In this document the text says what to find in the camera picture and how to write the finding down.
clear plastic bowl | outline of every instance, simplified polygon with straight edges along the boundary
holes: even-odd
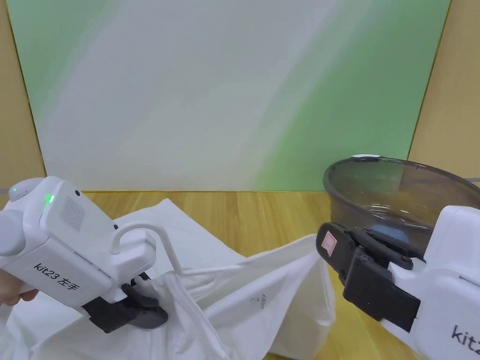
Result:
[[[331,221],[371,228],[425,253],[447,205],[480,209],[480,188],[449,172],[386,157],[351,157],[331,165],[323,184]]]

white plastic housing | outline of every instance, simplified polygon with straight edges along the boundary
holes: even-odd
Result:
[[[390,264],[395,284],[420,299],[408,333],[383,326],[433,360],[478,359],[480,355],[480,210],[447,206],[413,271]]]
[[[126,233],[121,251],[111,254],[120,229],[67,181],[47,177],[5,210],[23,214],[25,245],[0,256],[0,268],[67,306],[78,308],[99,296],[120,301],[121,284],[155,263],[156,240],[146,230]]]

wooden surface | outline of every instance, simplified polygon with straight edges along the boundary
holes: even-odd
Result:
[[[43,176],[43,161],[7,8],[5,1],[0,0],[0,189]]]
[[[326,193],[311,192],[98,192],[87,195],[111,218],[169,198],[193,220],[244,256],[285,245],[316,233],[330,220]],[[421,359],[379,323],[336,293],[336,322],[317,359]],[[267,359],[280,359],[269,355]]]
[[[409,160],[480,178],[480,1],[452,0]]]

printed logo on bag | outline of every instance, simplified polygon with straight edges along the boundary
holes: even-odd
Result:
[[[330,231],[327,231],[327,234],[325,235],[324,241],[322,242],[322,247],[325,250],[327,250],[328,256],[332,256],[333,249],[335,248],[335,245],[336,245],[336,239],[330,233]]]
[[[263,310],[265,308],[265,304],[267,303],[267,296],[265,294],[262,294],[261,297],[259,298],[251,298],[250,299],[250,304],[260,304],[260,309]]]

white fabric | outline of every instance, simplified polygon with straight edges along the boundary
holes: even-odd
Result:
[[[159,299],[167,323],[152,331],[124,326],[106,335],[41,294],[14,308],[0,338],[2,359],[254,360],[269,351],[310,359],[319,350],[335,315],[314,235],[244,259],[168,200],[117,223],[137,219],[163,225],[188,268],[174,271],[159,245],[148,271],[153,280],[139,285]]]

